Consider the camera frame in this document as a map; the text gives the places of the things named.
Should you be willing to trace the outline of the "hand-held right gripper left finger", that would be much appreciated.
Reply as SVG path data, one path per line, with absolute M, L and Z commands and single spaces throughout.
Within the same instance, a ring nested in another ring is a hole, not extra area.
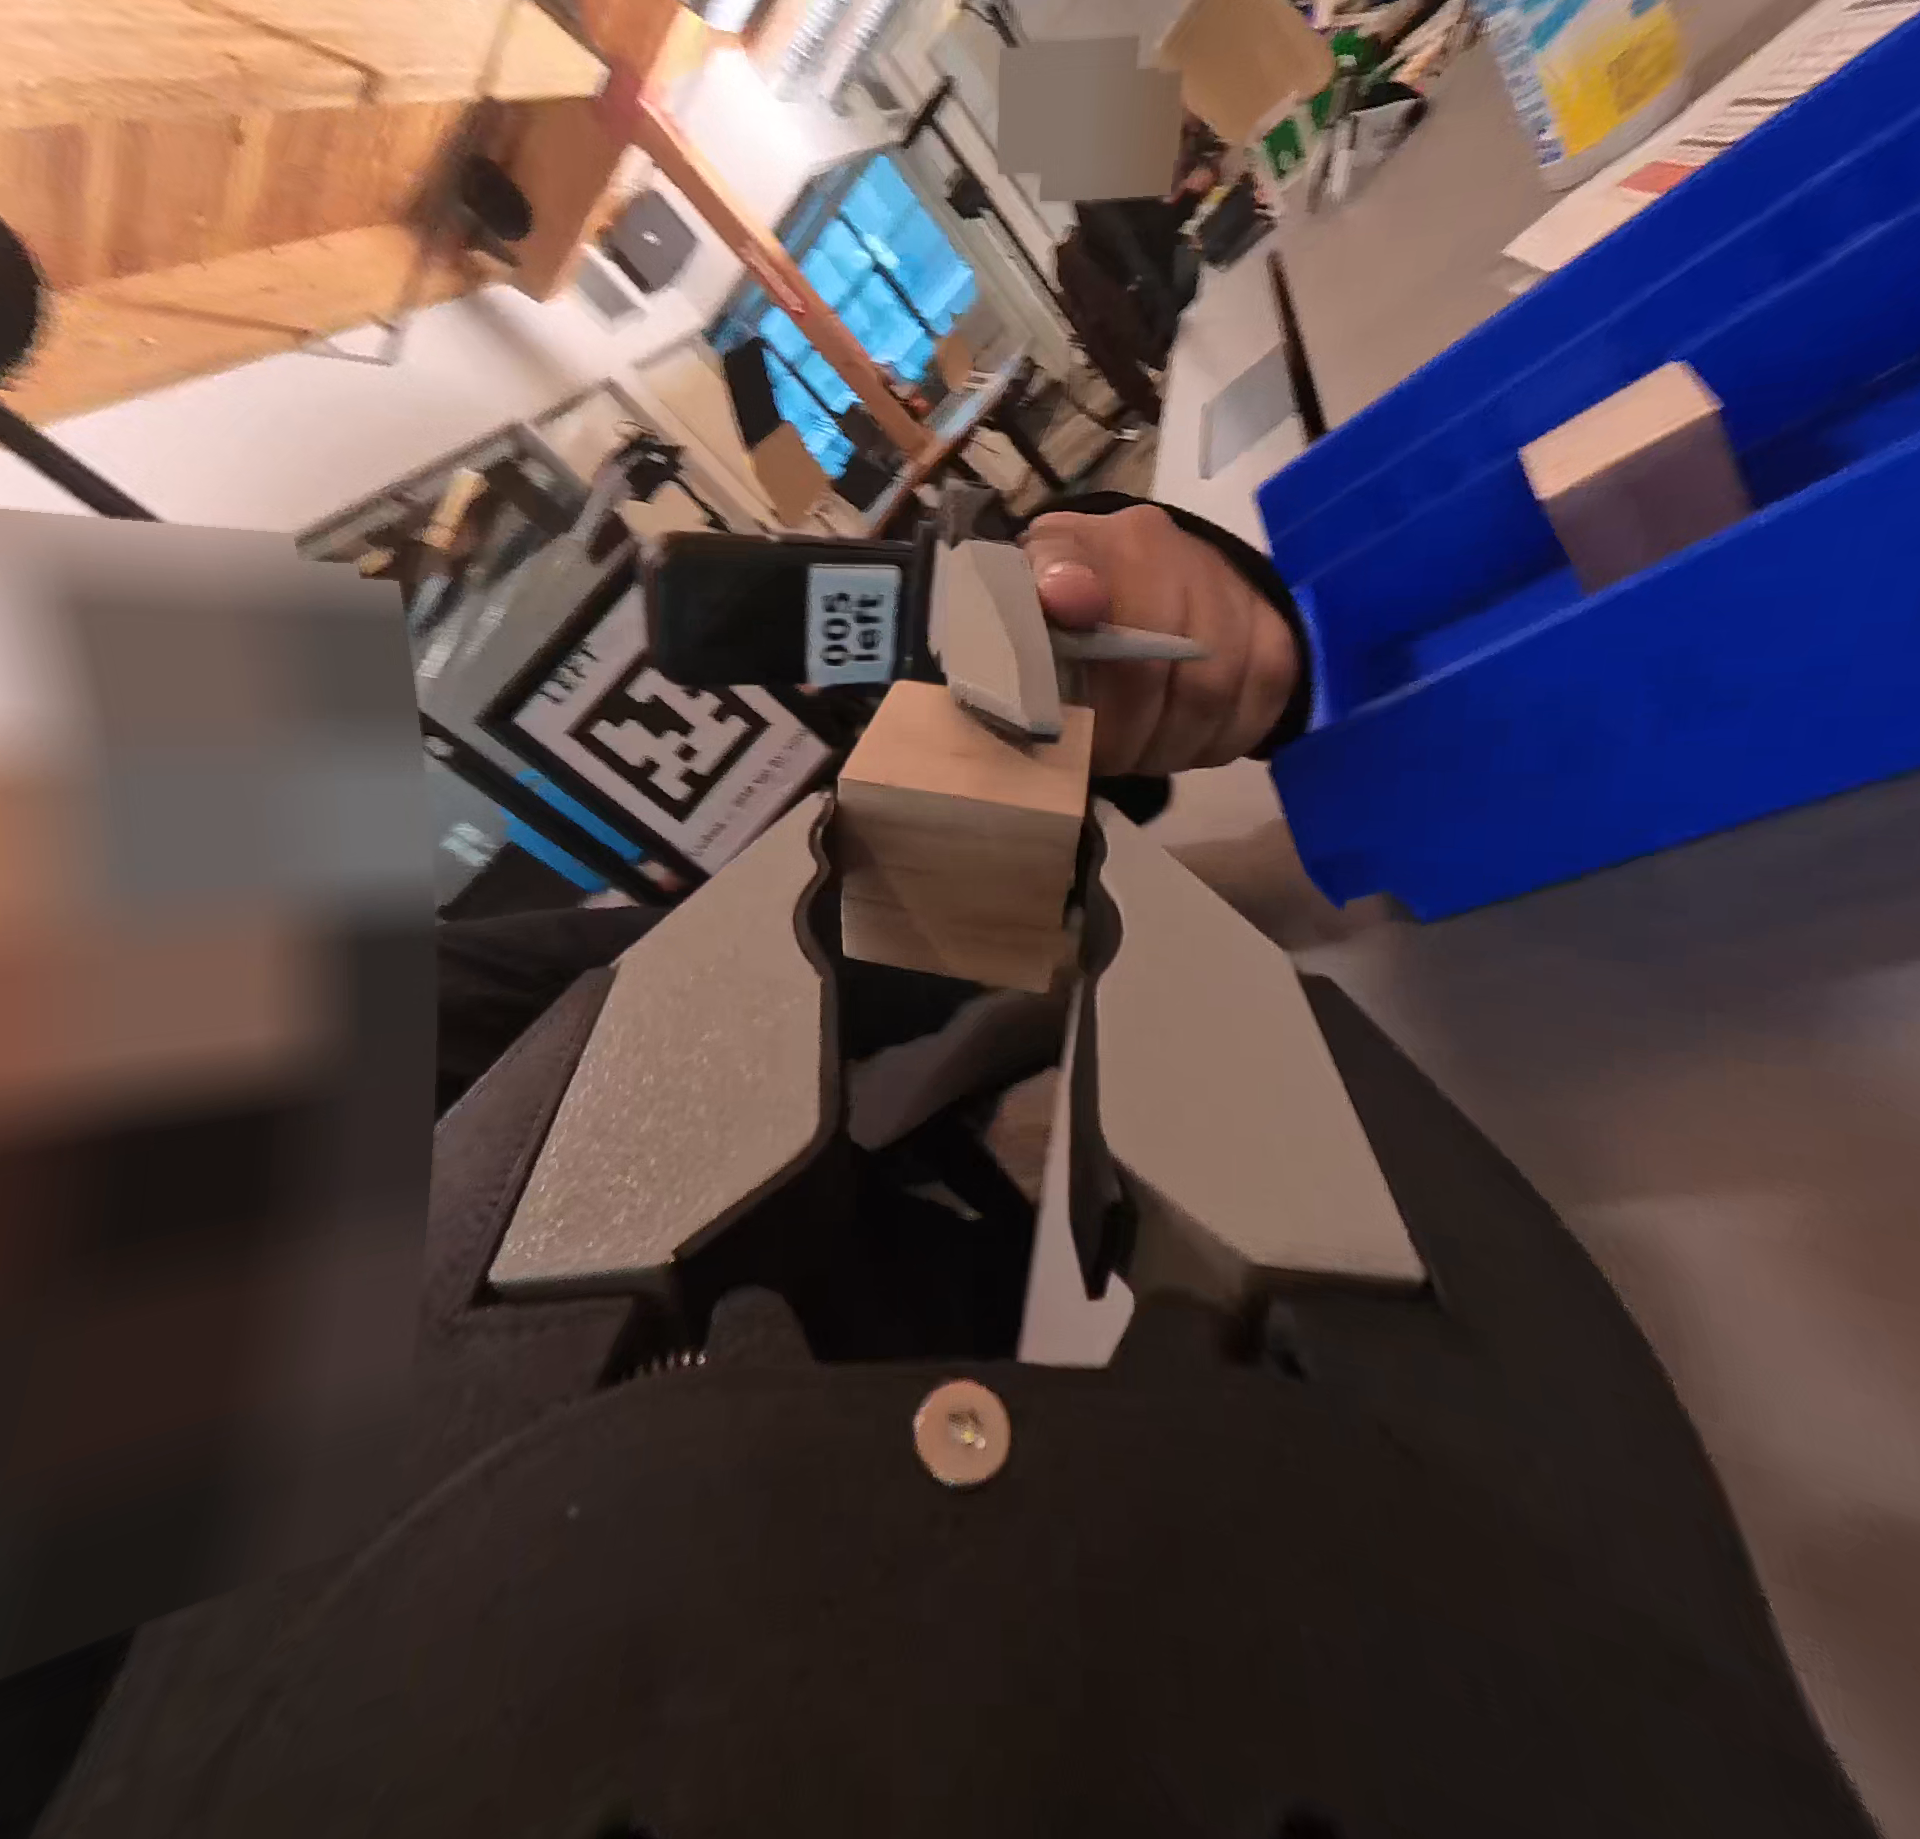
M 503 1296 L 661 1288 L 805 1170 L 840 1118 L 805 795 L 629 947 L 493 1256 Z

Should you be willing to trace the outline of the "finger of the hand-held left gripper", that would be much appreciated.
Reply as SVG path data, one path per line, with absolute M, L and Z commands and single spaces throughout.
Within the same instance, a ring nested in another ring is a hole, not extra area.
M 1065 732 L 1059 665 L 1034 572 L 1018 543 L 940 542 L 931 563 L 927 640 L 948 697 L 1015 743 Z

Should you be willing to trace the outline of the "wipes canister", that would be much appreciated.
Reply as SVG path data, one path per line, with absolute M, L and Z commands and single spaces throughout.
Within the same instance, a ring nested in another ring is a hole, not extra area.
M 1689 90 L 1671 0 L 1468 0 L 1549 193 L 1665 124 Z

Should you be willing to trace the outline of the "medium wooden cube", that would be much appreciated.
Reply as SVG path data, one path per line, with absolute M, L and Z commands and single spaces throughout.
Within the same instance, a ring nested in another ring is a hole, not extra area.
M 1031 743 L 945 685 L 889 687 L 837 777 L 844 957 L 1043 994 L 1067 964 L 1093 736 L 1075 703 L 1056 741 Z

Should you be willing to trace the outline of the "blue lit window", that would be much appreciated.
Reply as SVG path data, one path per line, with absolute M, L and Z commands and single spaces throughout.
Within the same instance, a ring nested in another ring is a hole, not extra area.
M 776 238 L 909 412 L 923 416 L 940 390 L 938 342 L 973 311 L 977 281 L 894 151 L 882 147 L 818 173 L 779 218 Z M 844 418 L 859 408 L 852 387 L 755 281 L 740 278 L 706 325 L 706 342 L 726 356 L 751 338 L 764 346 L 776 412 L 826 475 L 840 478 L 859 452 L 881 445 L 874 427 L 844 431 Z

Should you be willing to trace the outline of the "blue plastic bin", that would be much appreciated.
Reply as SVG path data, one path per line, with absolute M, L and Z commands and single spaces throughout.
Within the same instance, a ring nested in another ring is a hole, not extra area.
M 1665 362 L 1754 507 L 1586 596 L 1520 447 Z M 1915 369 L 1906 22 L 1259 488 L 1320 890 L 1431 922 L 1914 771 Z

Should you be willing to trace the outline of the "white paper sheet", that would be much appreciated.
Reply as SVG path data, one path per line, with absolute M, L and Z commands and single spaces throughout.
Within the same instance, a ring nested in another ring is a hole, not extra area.
M 1500 282 L 1520 296 L 1647 206 L 1686 184 L 1888 34 L 1918 0 L 1815 0 L 1773 39 L 1693 99 L 1669 124 L 1609 162 L 1500 252 Z

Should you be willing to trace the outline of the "large wooden cube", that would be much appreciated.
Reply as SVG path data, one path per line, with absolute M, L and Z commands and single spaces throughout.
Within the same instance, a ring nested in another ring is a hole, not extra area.
M 1740 525 L 1754 507 L 1722 402 L 1682 359 L 1529 442 L 1518 460 L 1587 597 Z

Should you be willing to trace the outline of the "black ceiling speaker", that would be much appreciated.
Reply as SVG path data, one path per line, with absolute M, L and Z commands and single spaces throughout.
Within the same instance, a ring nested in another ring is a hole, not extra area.
M 660 191 L 633 195 L 600 238 L 604 258 L 645 296 L 673 287 L 696 250 L 693 232 Z

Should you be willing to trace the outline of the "grey desk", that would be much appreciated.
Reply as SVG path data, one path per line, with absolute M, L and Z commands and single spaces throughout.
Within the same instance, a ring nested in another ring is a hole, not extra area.
M 1714 83 L 1817 0 L 1675 0 Z M 1287 218 L 1329 422 L 1525 285 L 1549 195 L 1482 48 L 1341 209 Z M 1257 263 L 1194 304 L 1153 497 L 1257 536 L 1291 427 L 1203 479 L 1197 418 L 1277 332 Z M 1266 777 L 1176 782 L 1153 827 L 1301 952 L 1574 1228 L 1731 1493 L 1803 1690 L 1883 1835 L 1915 1835 L 1915 785 L 1409 926 L 1311 891 Z

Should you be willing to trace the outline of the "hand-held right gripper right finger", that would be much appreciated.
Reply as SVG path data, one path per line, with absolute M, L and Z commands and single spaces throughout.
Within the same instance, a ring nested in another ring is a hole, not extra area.
M 1080 901 L 1067 1231 L 1085 1296 L 1248 1319 L 1296 1289 L 1421 1294 L 1427 1261 L 1284 947 L 1105 801 Z

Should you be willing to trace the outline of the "dark grey desk pad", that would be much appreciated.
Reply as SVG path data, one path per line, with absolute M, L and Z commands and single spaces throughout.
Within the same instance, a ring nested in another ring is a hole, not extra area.
M 1293 418 L 1296 396 L 1287 356 L 1269 349 L 1220 385 L 1202 407 L 1197 473 L 1215 479 Z

